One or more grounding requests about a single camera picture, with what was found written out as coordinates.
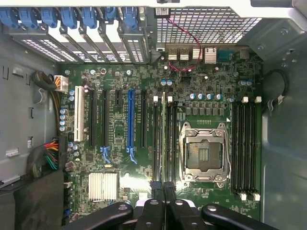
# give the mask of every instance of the ventilation grille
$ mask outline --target ventilation grille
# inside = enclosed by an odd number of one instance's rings
[[[47,55],[48,57],[52,58],[55,61],[64,61],[63,59],[61,59],[57,55],[51,53],[49,50],[46,50],[45,48],[43,48],[42,46],[40,46],[39,44],[37,44],[36,42],[34,42],[32,40],[21,40],[21,41],[26,43],[28,46],[38,50],[39,52]]]
[[[171,9],[170,19],[195,35],[200,43],[237,43],[261,18],[239,18],[227,8]],[[166,19],[157,20],[158,43],[196,43]]]
[[[61,50],[59,47],[57,47],[55,44],[53,44],[49,40],[39,40],[41,43],[43,43],[45,46],[49,47],[50,49],[54,50],[64,58],[66,58],[68,61],[77,61],[75,58],[73,58],[71,55],[66,53],[65,51]]]
[[[135,62],[144,62],[139,41],[138,40],[128,40],[128,44],[132,51]]]

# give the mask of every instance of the white pci slot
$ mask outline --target white pci slot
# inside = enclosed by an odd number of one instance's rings
[[[75,86],[75,124],[74,141],[83,141],[84,126],[84,88]]]

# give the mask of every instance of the blue capacitor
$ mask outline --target blue capacitor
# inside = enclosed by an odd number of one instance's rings
[[[31,7],[20,7],[18,9],[18,11],[19,11],[20,21],[26,27],[29,27],[29,28],[35,29],[35,30],[38,28],[37,17],[34,14]]]
[[[123,10],[124,23],[130,29],[136,29],[138,27],[136,10],[137,10],[136,7],[124,7],[124,10]]]
[[[58,26],[58,19],[56,15],[56,10],[52,7],[42,7],[40,8],[40,15],[42,21],[51,28],[56,28]]]
[[[61,18],[65,26],[76,29],[77,28],[77,17],[73,7],[62,7]]]
[[[11,7],[0,7],[0,21],[13,29],[18,28],[18,16]]]
[[[95,7],[82,7],[81,12],[84,25],[95,29],[97,27]]]

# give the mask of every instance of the red cable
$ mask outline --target red cable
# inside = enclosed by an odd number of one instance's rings
[[[189,70],[193,70],[196,68],[197,64],[200,62],[201,60],[201,44],[199,43],[198,39],[193,35],[191,34],[189,31],[185,30],[184,28],[180,27],[179,25],[177,25],[176,23],[174,23],[172,20],[170,20],[169,18],[166,19],[167,22],[171,23],[173,26],[177,27],[178,29],[180,29],[182,32],[185,32],[186,34],[190,35],[191,37],[193,37],[193,39],[196,41],[197,45],[199,46],[200,48],[200,52],[198,54],[198,59],[197,59],[197,62],[194,66],[192,67],[189,67],[189,68],[184,68],[184,69],[178,69],[177,67],[173,66],[171,64],[170,61],[168,61],[168,65],[169,65],[169,68],[172,69],[172,70],[175,70],[175,71],[179,71],[179,72],[186,72],[186,71],[189,71]]]

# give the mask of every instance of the metal mesh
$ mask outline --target metal mesh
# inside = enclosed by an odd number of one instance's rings
[[[138,40],[128,40],[135,62],[144,62]]]
[[[237,43],[261,18],[239,18],[229,7],[171,9],[174,23],[197,37],[200,43]],[[196,43],[166,19],[157,20],[158,43]]]

